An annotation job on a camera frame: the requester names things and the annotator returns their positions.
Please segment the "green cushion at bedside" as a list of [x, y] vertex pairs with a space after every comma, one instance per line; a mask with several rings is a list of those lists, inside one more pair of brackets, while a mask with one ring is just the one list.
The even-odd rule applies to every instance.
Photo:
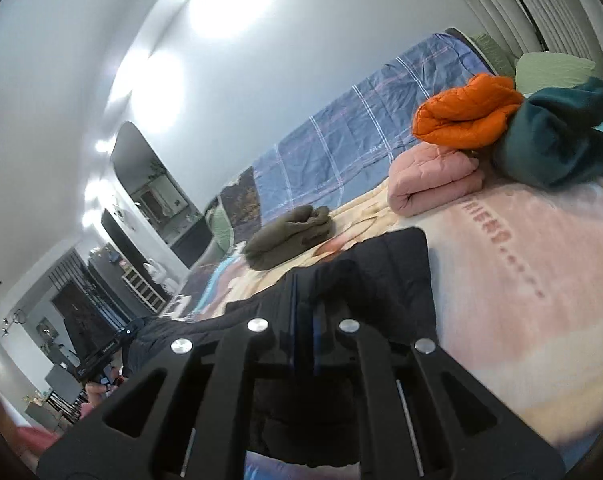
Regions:
[[227, 254], [234, 246], [234, 231], [223, 206], [218, 204], [211, 207], [206, 220], [216, 244]]

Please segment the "dark deer pattern blanket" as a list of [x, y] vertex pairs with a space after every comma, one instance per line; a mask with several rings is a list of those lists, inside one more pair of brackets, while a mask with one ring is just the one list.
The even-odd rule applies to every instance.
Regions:
[[207, 206], [205, 220], [209, 209], [218, 204], [223, 206], [228, 220], [233, 226], [234, 246], [248, 242], [254, 233], [261, 229], [260, 198], [256, 182], [254, 182], [252, 167], [248, 167], [236, 179], [222, 188]]

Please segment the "pink folded jacket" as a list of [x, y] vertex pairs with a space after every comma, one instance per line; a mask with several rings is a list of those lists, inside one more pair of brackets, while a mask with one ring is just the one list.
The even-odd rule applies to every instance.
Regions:
[[415, 144], [390, 165], [388, 206], [398, 216], [417, 216], [480, 191], [484, 178], [475, 157], [454, 148]]

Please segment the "black puffer jacket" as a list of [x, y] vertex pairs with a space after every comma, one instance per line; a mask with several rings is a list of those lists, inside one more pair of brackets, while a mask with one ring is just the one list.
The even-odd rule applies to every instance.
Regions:
[[358, 460], [359, 445], [355, 394], [344, 378], [321, 363], [315, 365], [313, 309], [325, 304], [332, 336], [341, 320], [352, 318], [402, 344], [435, 339], [428, 246], [419, 228], [376, 236], [329, 261], [292, 269], [262, 292], [230, 302], [217, 318], [197, 322], [144, 318], [123, 347], [123, 373], [132, 377], [175, 339], [203, 346], [253, 318], [272, 323], [288, 354], [290, 278], [295, 273], [296, 365], [292, 378], [259, 379], [254, 385], [248, 448], [288, 464], [352, 465]]

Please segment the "dark teal folded garment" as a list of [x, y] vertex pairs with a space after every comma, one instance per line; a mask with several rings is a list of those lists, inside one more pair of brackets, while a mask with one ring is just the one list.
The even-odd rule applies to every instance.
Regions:
[[525, 99], [495, 143], [501, 174], [544, 191], [603, 177], [603, 80], [544, 88]]

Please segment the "orange folded jacket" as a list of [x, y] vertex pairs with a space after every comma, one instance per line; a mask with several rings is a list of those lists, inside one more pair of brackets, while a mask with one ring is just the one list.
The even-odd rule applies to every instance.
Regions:
[[524, 101], [512, 78], [477, 74], [465, 86], [423, 102], [414, 114], [412, 133], [420, 141], [446, 148], [487, 148], [507, 131]]

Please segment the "black television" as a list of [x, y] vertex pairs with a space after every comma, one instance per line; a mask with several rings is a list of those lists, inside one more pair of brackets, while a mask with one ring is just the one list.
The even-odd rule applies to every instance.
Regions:
[[109, 238], [112, 240], [112, 244], [119, 249], [119, 252], [124, 255], [124, 258], [126, 258], [126, 260], [128, 260], [132, 266], [138, 270], [138, 273], [140, 273], [146, 281], [152, 283], [152, 278], [144, 266], [147, 260], [138, 250], [138, 247], [133, 244], [129, 236], [126, 235], [123, 229], [121, 229], [121, 226], [119, 226], [118, 222], [107, 209], [102, 212], [100, 224], [103, 226]]

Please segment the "brown folded fleece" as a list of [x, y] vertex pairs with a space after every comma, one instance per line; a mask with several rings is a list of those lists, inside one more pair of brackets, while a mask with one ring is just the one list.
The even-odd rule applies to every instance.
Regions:
[[252, 270], [271, 270], [325, 242], [333, 233], [329, 207], [298, 206], [254, 233], [245, 247], [245, 259]]

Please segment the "blue plaid quilt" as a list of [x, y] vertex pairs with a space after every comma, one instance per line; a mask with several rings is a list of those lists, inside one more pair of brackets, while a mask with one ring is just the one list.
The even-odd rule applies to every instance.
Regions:
[[262, 221], [306, 204], [336, 209], [373, 190], [419, 142], [419, 106], [488, 70], [466, 42], [439, 32], [352, 84], [252, 165]]

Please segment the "pink cartoon blanket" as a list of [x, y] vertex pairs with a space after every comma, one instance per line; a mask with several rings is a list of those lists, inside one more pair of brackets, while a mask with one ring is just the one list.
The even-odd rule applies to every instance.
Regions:
[[332, 217], [333, 240], [296, 266], [423, 230], [443, 349], [558, 446], [573, 478], [603, 479], [603, 178], [558, 193], [491, 178], [411, 218], [379, 185]]

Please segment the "light green pillow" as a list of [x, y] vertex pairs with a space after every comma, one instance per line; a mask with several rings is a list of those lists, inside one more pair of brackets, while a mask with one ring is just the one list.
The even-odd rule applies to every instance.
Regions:
[[524, 96], [544, 88], [574, 88], [593, 76], [596, 67], [587, 58], [565, 53], [525, 53], [515, 65], [515, 88]]

